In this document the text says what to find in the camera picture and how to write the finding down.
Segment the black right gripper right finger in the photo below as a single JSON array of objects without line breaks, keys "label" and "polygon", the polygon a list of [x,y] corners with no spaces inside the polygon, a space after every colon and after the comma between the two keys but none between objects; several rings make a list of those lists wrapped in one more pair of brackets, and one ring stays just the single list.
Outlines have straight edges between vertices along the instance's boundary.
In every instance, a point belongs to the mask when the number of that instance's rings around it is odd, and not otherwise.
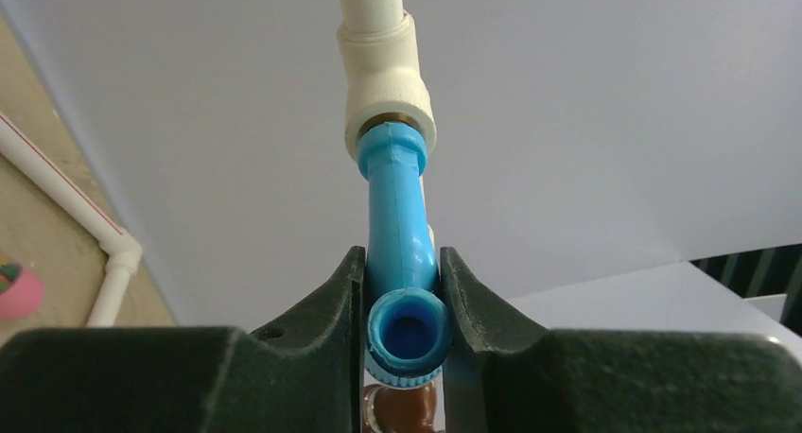
[{"label": "black right gripper right finger", "polygon": [[797,432],[801,366],[746,334],[549,329],[449,247],[449,432]]}]

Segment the blue faucet chrome knob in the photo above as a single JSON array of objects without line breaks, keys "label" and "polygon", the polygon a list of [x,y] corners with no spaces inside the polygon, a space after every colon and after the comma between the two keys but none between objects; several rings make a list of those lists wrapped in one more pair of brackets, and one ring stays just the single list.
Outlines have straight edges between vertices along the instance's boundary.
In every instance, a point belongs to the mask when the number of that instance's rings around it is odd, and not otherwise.
[{"label": "blue faucet chrome knob", "polygon": [[421,187],[426,143],[410,125],[382,123],[360,138],[357,164],[369,184],[365,369],[416,389],[438,376],[452,338]]}]

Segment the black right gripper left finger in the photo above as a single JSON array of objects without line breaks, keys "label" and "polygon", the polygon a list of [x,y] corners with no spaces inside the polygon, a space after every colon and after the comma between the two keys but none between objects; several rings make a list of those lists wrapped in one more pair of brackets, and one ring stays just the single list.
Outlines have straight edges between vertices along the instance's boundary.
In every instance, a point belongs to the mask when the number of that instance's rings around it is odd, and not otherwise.
[{"label": "black right gripper left finger", "polygon": [[267,324],[40,328],[1,350],[5,432],[358,432],[365,250]]}]

